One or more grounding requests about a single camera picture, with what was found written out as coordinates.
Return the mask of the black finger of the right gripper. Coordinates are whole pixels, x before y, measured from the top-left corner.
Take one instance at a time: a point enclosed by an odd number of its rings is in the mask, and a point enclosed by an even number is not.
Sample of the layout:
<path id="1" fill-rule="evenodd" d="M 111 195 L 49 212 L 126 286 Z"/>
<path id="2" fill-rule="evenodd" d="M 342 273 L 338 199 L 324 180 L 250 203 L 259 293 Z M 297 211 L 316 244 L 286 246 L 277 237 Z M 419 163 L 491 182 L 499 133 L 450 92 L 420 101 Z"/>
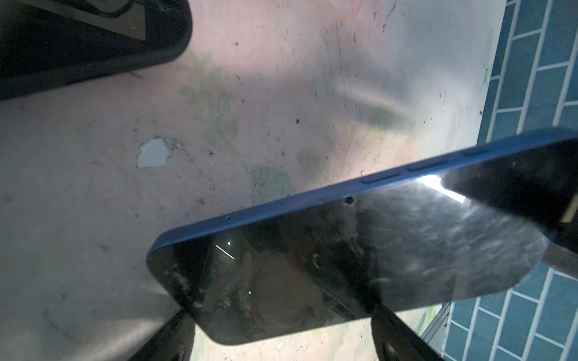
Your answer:
<path id="1" fill-rule="evenodd" d="M 451 171 L 444 188 L 539 225 L 561 248 L 577 252 L 577 140 L 569 139 Z"/>

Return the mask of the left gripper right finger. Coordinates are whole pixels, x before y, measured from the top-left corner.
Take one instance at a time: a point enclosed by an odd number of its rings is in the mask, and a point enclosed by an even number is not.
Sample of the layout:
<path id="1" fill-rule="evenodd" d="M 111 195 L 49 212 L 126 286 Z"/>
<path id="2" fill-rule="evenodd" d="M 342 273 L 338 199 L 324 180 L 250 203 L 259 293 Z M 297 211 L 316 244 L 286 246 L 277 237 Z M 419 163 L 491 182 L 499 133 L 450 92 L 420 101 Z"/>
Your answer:
<path id="1" fill-rule="evenodd" d="M 371 329 L 379 361 L 443 361 L 395 313 L 381 304 L 376 304 L 372 311 Z"/>

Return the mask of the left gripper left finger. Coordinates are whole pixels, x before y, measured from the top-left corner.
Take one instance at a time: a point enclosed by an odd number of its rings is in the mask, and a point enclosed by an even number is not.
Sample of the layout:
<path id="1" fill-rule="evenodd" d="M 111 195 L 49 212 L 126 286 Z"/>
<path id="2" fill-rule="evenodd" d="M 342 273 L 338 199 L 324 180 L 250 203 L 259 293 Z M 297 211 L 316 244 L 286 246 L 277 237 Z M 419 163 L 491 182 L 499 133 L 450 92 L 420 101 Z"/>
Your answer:
<path id="1" fill-rule="evenodd" d="M 129 361 L 188 361 L 194 347 L 195 320 L 180 310 Z"/>

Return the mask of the black phone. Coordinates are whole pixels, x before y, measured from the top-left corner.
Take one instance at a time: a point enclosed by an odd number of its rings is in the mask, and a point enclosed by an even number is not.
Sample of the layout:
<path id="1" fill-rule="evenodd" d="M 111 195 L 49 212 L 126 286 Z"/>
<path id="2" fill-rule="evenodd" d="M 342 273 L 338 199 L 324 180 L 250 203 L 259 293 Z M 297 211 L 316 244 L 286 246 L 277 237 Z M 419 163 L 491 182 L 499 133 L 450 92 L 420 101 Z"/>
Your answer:
<path id="1" fill-rule="evenodd" d="M 443 187 L 459 168 L 574 139 L 549 128 L 161 234 L 151 274 L 214 341 L 245 344 L 501 293 L 553 235 Z"/>

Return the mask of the black phone case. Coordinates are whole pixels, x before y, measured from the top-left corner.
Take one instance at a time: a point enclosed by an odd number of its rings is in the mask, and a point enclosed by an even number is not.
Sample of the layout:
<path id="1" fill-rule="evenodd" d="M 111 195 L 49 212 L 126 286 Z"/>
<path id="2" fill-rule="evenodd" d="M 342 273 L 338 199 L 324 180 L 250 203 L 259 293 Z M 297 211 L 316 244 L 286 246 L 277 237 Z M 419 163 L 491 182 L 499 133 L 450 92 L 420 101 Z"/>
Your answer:
<path id="1" fill-rule="evenodd" d="M 1 98 L 168 63 L 192 32 L 187 1 L 3 1 Z"/>

